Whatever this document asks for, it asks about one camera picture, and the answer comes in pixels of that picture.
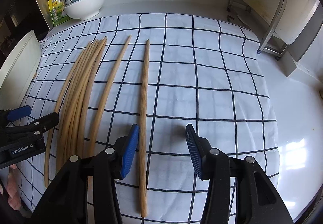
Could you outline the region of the person's left hand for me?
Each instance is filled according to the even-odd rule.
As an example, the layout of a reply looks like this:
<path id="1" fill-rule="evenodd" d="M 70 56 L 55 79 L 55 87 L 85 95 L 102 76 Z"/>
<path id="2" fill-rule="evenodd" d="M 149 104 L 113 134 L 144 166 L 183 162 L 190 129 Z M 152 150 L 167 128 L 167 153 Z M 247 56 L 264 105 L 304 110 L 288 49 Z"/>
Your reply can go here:
<path id="1" fill-rule="evenodd" d="M 4 193 L 4 190 L 8 192 L 8 204 L 15 211 L 20 210 L 21 208 L 21 199 L 19 195 L 18 184 L 14 175 L 16 169 L 16 164 L 1 169 L 1 180 L 4 184 L 1 186 L 1 194 Z"/>

